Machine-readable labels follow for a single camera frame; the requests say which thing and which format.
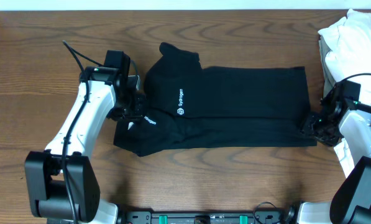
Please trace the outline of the black t-shirt with logo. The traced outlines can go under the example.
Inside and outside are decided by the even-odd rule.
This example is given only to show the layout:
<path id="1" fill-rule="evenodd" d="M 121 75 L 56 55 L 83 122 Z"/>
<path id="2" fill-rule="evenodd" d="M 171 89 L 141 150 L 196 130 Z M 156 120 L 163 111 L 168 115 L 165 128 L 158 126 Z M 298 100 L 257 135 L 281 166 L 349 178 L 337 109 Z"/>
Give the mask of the black t-shirt with logo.
<path id="1" fill-rule="evenodd" d="M 293 68 L 203 68 L 199 55 L 162 43 L 146 73 L 143 114 L 119 121 L 114 145 L 143 157 L 169 149 L 308 147 L 306 73 Z"/>

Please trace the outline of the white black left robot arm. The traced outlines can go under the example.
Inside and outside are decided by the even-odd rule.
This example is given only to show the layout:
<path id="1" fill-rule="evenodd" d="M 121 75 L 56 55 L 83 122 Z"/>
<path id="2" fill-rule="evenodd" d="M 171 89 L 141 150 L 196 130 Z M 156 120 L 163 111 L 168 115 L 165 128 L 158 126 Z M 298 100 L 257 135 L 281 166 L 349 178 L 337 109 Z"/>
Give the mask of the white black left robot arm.
<path id="1" fill-rule="evenodd" d="M 133 114 L 139 75 L 117 68 L 87 67 L 76 101 L 44 151 L 24 163 L 30 211 L 48 223 L 121 223 L 119 206 L 101 198 L 90 159 L 107 117 Z"/>

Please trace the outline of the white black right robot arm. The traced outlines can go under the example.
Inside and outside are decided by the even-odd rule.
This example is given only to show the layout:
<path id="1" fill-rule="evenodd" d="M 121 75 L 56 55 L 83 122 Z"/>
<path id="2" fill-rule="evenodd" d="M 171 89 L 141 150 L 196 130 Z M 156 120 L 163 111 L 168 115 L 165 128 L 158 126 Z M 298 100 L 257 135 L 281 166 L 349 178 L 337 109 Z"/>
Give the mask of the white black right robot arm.
<path id="1" fill-rule="evenodd" d="M 325 145 L 345 144 L 348 175 L 330 202 L 301 203 L 295 223 L 371 223 L 371 106 L 356 93 L 330 93 L 321 104 L 305 129 Z"/>

